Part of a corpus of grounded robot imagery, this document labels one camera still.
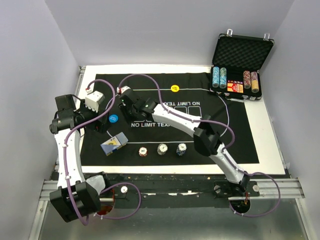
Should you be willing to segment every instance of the open case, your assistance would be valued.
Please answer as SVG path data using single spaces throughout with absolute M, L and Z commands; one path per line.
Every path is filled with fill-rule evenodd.
M 210 91 L 227 99 L 260 100 L 262 89 L 259 71 L 274 44 L 275 41 L 269 39 L 268 33 L 263 38 L 232 35 L 232 29 L 228 29 L 227 34 L 220 34 L 212 59 Z M 214 67 L 226 68 L 227 85 L 235 83 L 243 86 L 244 71 L 257 72 L 259 91 L 254 93 L 251 88 L 242 87 L 243 90 L 236 92 L 230 91 L 230 87 L 213 87 Z

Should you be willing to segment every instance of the wall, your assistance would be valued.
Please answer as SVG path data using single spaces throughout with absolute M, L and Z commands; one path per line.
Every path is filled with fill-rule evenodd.
M 43 0 L 1 1 L 0 25 L 0 239 L 25 240 L 58 154 L 54 97 L 79 68 Z
M 45 1 L 81 65 L 208 65 L 220 33 L 274 36 L 294 0 Z
M 320 2 L 296 0 L 274 36 L 262 72 L 269 114 L 289 171 L 299 177 L 314 226 L 320 226 Z

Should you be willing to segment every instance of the white table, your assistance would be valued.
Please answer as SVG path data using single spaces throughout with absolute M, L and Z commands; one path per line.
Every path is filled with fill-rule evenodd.
M 211 66 L 201 65 L 97 65 L 86 66 L 78 96 L 85 98 L 86 87 L 96 79 L 96 74 L 180 74 L 180 73 L 210 73 Z M 263 172 L 266 174 L 285 174 L 282 157 L 277 145 L 276 136 L 270 122 L 264 99 L 247 100 L 245 109 L 249 120 L 253 141 L 259 163 L 240 164 L 249 173 Z M 82 166 L 84 173 L 104 171 L 109 174 L 223 174 L 215 165 L 165 165 L 165 166 Z

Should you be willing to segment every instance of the gray floor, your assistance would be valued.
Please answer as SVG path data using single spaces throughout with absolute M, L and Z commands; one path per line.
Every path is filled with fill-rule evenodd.
M 273 200 L 251 203 L 251 214 L 270 209 Z M 130 210 L 115 209 L 113 215 Z M 49 204 L 41 240 L 307 240 L 294 199 L 283 199 L 279 208 L 264 217 L 246 218 L 227 208 L 140 209 L 125 220 L 91 217 L 88 226 L 65 223 Z

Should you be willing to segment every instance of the case lid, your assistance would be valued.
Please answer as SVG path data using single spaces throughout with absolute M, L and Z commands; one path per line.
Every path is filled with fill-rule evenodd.
M 275 41 L 259 37 L 220 34 L 212 64 L 227 69 L 259 70 Z

